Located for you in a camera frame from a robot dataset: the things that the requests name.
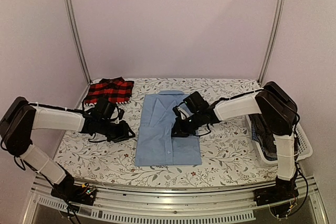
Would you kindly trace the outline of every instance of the plastic basket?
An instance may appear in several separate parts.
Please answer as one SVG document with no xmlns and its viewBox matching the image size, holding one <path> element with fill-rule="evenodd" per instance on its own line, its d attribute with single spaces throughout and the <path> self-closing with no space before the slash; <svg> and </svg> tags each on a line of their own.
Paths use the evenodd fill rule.
<svg viewBox="0 0 336 224">
<path fill-rule="evenodd" d="M 245 116 L 246 119 L 246 126 L 251 134 L 251 121 L 248 116 Z M 298 147 L 299 156 L 298 161 L 303 160 L 307 157 L 310 157 L 313 154 L 313 149 L 308 141 L 308 138 L 303 131 L 300 123 L 297 125 L 297 132 L 298 132 L 298 138 L 300 141 L 300 145 Z M 263 151 L 261 150 L 261 146 L 258 142 L 251 140 L 252 145 L 254 146 L 254 149 L 256 150 L 257 158 L 260 161 L 261 166 L 276 166 L 278 164 L 277 160 L 269 161 L 265 158 Z"/>
</svg>

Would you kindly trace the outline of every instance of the blue shirt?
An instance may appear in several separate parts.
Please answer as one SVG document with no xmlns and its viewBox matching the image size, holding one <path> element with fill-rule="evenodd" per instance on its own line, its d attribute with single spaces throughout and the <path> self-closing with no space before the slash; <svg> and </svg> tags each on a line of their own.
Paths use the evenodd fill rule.
<svg viewBox="0 0 336 224">
<path fill-rule="evenodd" d="M 175 90 L 145 96 L 135 155 L 136 166 L 202 164 L 198 137 L 171 137 L 176 118 L 173 107 L 187 96 Z"/>
</svg>

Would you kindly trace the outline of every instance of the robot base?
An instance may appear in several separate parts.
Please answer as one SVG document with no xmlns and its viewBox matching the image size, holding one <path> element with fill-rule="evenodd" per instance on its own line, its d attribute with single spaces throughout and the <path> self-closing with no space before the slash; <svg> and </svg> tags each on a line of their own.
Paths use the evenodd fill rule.
<svg viewBox="0 0 336 224">
<path fill-rule="evenodd" d="M 289 200 L 299 196 L 295 180 L 297 172 L 290 181 L 276 178 L 275 186 L 260 188 L 253 191 L 254 201 L 257 206 L 268 205 L 284 200 Z"/>
<path fill-rule="evenodd" d="M 83 188 L 81 186 L 73 185 L 73 189 L 74 191 L 83 191 Z M 82 195 L 73 195 L 72 197 L 69 197 L 67 200 L 76 202 L 79 204 L 93 206 L 93 203 L 95 202 L 95 199 L 96 199 L 96 194 L 97 194 L 97 191 L 95 190 L 90 195 L 87 195 L 85 193 Z M 53 197 L 62 199 L 60 197 L 60 193 L 54 189 L 51 191 L 51 195 Z"/>
</svg>

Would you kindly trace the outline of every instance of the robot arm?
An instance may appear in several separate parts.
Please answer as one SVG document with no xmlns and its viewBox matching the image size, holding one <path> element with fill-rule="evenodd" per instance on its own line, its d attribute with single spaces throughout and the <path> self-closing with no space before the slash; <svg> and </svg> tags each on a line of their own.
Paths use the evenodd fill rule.
<svg viewBox="0 0 336 224">
<path fill-rule="evenodd" d="M 118 118 L 111 119 L 116 109 Z M 135 137 L 125 121 L 113 122 L 121 119 L 122 115 L 122 110 L 104 98 L 99 99 L 94 108 L 82 111 L 29 103 L 25 98 L 18 97 L 0 121 L 1 147 L 52 182 L 53 196 L 92 205 L 92 188 L 87 187 L 89 193 L 82 194 L 83 189 L 74 185 L 74 178 L 35 146 L 30 135 L 36 129 L 68 130 L 90 135 L 100 133 L 107 137 L 107 141 L 119 142 Z"/>
<path fill-rule="evenodd" d="M 193 113 L 182 118 L 180 106 L 184 104 Z M 257 204 L 269 204 L 290 199 L 297 195 L 295 179 L 295 127 L 298 123 L 297 106 L 294 101 L 274 82 L 267 83 L 263 89 L 222 98 L 209 105 L 198 92 L 191 94 L 176 106 L 173 111 L 177 118 L 172 136 L 187 137 L 195 135 L 202 125 L 219 123 L 236 116 L 261 114 L 274 135 L 277 147 L 278 174 L 276 188 L 255 192 Z"/>
</svg>

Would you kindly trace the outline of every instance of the floral pattern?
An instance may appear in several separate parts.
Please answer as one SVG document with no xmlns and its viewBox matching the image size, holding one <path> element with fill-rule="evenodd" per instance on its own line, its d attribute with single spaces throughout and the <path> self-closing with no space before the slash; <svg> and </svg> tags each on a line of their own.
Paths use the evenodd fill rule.
<svg viewBox="0 0 336 224">
<path fill-rule="evenodd" d="M 136 134 L 145 94 L 161 90 L 198 91 L 209 103 L 259 88 L 255 80 L 226 79 L 131 79 L 135 86 L 131 103 L 120 105 L 124 119 Z M 244 185 L 273 180 L 277 167 L 261 167 L 250 143 L 244 117 L 220 122 L 212 133 L 200 137 L 202 165 L 134 165 L 137 137 L 120 143 L 89 143 L 91 136 L 66 132 L 55 161 L 78 178 L 133 186 L 211 187 Z M 103 140 L 98 135 L 95 141 Z"/>
</svg>

